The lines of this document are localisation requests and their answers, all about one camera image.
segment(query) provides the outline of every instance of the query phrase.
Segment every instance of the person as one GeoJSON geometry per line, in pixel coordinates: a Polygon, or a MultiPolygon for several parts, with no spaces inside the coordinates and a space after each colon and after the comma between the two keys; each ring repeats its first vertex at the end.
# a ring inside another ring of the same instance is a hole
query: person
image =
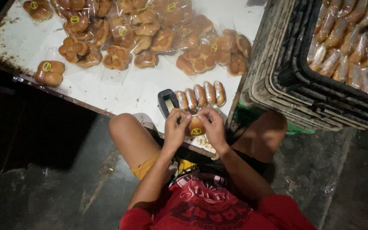
{"type": "Polygon", "coordinates": [[[276,195],[260,175],[286,133],[283,115],[264,113],[231,145],[223,119],[212,107],[202,108],[198,115],[222,170],[200,165],[170,183],[172,158],[184,141],[191,114],[179,108],[171,111],[162,147],[133,115],[110,120],[111,138],[140,180],[120,230],[315,229],[290,196],[276,195]]]}

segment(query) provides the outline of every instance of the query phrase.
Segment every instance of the white table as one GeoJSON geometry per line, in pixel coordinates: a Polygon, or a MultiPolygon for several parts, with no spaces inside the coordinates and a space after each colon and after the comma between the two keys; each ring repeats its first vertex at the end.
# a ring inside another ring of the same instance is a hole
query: white table
{"type": "MultiPolygon", "coordinates": [[[[246,0],[193,0],[193,9],[206,15],[218,29],[220,23],[231,24],[233,20],[238,33],[253,41],[264,6],[247,6],[246,3],[246,0]]],[[[16,77],[19,81],[34,82],[31,76],[38,64],[52,59],[51,55],[46,56],[48,48],[58,48],[65,37],[57,15],[35,26],[16,0],[0,22],[0,67],[8,66],[2,69],[9,69],[13,74],[21,72],[16,77]]],[[[226,118],[241,76],[228,76],[226,68],[216,66],[212,71],[190,78],[173,65],[176,58],[159,56],[159,59],[160,66],[156,69],[136,71],[131,63],[127,75],[118,70],[105,70],[101,64],[83,70],[64,60],[67,70],[62,84],[58,88],[39,88],[108,116],[124,112],[134,114],[147,128],[164,133],[165,120],[157,106],[158,92],[167,88],[183,91],[195,84],[202,85],[205,80],[211,83],[217,80],[223,83],[227,93],[227,103],[220,109],[226,118]]],[[[186,142],[215,152],[205,136],[186,142]]]]}

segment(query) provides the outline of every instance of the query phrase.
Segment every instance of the hand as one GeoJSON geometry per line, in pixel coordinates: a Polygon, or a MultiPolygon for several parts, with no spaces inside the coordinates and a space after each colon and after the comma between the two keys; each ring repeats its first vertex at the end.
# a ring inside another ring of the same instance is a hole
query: hand
{"type": "Polygon", "coordinates": [[[184,141],[185,128],[191,121],[191,113],[174,108],[166,119],[164,128],[164,146],[162,152],[174,154],[184,141]],[[178,118],[183,118],[180,124],[177,123],[178,118]]]}
{"type": "Polygon", "coordinates": [[[208,142],[214,147],[217,154],[226,152],[229,145],[225,140],[222,117],[212,107],[202,108],[197,114],[198,119],[205,127],[208,142]]]}

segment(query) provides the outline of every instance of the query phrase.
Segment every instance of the yellow shorts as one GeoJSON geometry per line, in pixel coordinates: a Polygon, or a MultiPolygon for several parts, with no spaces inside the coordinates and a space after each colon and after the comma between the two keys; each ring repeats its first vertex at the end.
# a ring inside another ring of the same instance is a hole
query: yellow shorts
{"type": "MultiPolygon", "coordinates": [[[[135,175],[139,180],[142,180],[144,175],[146,175],[147,171],[151,168],[154,164],[155,160],[157,159],[159,154],[154,155],[152,158],[148,159],[143,164],[135,167],[130,168],[133,175],[135,175]]],[[[180,159],[180,163],[178,164],[178,174],[182,173],[186,170],[191,170],[196,164],[191,163],[187,160],[180,159]]]]}

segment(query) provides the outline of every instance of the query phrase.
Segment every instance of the red t-shirt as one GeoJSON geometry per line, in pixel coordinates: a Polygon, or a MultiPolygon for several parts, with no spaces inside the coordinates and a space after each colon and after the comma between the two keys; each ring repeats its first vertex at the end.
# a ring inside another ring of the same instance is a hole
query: red t-shirt
{"type": "Polygon", "coordinates": [[[316,230],[290,196],[268,196],[252,210],[225,188],[197,177],[169,190],[170,199],[153,218],[132,208],[121,218],[120,230],[316,230]]]}

